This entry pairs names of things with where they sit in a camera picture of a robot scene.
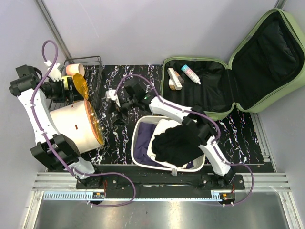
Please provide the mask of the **navy blue garment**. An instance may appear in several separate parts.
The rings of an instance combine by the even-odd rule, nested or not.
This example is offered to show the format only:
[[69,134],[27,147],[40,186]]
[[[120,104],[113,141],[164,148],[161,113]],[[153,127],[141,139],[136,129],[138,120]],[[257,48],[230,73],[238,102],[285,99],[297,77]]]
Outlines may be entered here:
[[139,124],[133,157],[145,166],[192,169],[195,160],[202,163],[203,152],[191,141],[184,126],[161,119],[158,124]]

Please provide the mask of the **white cylinder appliance orange lid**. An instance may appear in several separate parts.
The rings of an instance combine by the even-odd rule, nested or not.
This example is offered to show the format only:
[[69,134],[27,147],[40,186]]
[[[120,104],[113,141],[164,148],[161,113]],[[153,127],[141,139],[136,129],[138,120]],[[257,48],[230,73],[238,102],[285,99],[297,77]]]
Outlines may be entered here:
[[88,100],[53,110],[50,115],[58,131],[71,139],[81,154],[105,145],[98,117]]

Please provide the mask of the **white grey cloth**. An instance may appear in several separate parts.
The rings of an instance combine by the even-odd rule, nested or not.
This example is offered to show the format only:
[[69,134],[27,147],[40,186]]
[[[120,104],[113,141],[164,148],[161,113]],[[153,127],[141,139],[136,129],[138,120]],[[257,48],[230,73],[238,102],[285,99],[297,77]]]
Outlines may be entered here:
[[196,172],[204,166],[205,155],[187,127],[174,120],[160,119],[148,145],[147,156],[165,170]]

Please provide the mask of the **white cosmetic tube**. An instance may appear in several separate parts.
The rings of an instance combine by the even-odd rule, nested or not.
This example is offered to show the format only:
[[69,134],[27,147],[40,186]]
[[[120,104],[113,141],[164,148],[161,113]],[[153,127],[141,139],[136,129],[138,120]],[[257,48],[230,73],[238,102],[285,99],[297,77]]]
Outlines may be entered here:
[[168,68],[167,72],[169,74],[170,79],[172,79],[172,81],[174,82],[176,90],[182,90],[183,86],[178,80],[176,71],[173,68]]

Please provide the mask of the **black garment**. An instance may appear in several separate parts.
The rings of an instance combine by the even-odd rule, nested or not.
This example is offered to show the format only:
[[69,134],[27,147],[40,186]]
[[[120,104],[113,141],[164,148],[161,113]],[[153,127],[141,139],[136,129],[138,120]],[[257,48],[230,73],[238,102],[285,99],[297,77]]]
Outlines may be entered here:
[[192,135],[182,125],[166,129],[164,133],[155,135],[152,141],[152,152],[158,162],[167,162],[176,167],[203,156]]

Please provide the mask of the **pink blue tube bottle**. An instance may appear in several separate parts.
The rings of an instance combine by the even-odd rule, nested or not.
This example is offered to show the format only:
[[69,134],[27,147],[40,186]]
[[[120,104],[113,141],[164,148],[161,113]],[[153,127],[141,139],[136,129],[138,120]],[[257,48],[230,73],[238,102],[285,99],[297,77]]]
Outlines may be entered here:
[[188,66],[188,65],[183,65],[181,70],[183,73],[188,76],[194,83],[201,85],[201,81],[199,76]]

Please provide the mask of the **green hard-shell suitcase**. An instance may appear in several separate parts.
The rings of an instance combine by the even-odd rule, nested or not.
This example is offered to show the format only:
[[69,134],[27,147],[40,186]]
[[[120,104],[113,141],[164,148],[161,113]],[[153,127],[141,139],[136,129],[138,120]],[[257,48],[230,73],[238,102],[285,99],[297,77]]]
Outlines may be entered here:
[[[199,76],[201,85],[183,73],[185,64]],[[168,68],[184,79],[182,90],[169,88]],[[261,17],[229,62],[205,57],[165,59],[161,94],[180,105],[198,105],[211,119],[221,120],[233,109],[261,112],[304,84],[305,36],[290,13],[274,8]]]

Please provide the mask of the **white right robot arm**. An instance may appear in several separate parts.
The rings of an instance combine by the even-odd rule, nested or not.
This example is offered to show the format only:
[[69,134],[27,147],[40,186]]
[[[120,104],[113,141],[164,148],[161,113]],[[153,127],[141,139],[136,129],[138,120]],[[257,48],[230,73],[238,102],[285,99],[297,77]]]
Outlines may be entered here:
[[134,107],[167,117],[159,122],[152,137],[148,151],[151,160],[164,167],[180,168],[204,155],[212,165],[218,187],[227,189],[233,184],[233,166],[216,142],[212,120],[199,106],[190,108],[172,103],[157,93],[146,93],[137,83],[126,86],[125,90],[129,97],[123,102],[117,90],[107,92],[107,99],[112,102],[109,111],[117,116],[115,125]]

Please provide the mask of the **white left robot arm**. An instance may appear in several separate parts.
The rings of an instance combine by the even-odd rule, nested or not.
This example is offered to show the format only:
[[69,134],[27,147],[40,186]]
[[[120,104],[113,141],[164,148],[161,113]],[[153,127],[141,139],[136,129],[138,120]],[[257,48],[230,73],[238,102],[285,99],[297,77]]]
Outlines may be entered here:
[[33,157],[50,171],[68,171],[85,187],[99,188],[103,177],[81,154],[101,145],[95,128],[95,112],[81,95],[74,100],[72,80],[61,77],[56,64],[45,82],[39,69],[29,65],[16,68],[18,79],[9,91],[22,103],[30,119],[35,146]]

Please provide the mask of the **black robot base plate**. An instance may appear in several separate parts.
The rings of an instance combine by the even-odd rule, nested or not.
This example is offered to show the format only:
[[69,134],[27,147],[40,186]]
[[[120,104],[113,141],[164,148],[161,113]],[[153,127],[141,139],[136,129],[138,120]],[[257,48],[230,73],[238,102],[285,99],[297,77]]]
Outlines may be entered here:
[[[127,176],[135,185],[137,199],[208,198],[212,190],[228,192],[232,185],[223,188],[216,182],[212,185],[212,167],[203,166],[197,172],[179,172],[144,168],[136,165],[97,165],[99,172],[117,172]],[[133,188],[130,182],[118,175],[105,175],[107,199],[131,199]],[[232,182],[235,192],[245,191],[242,175],[236,174]]]

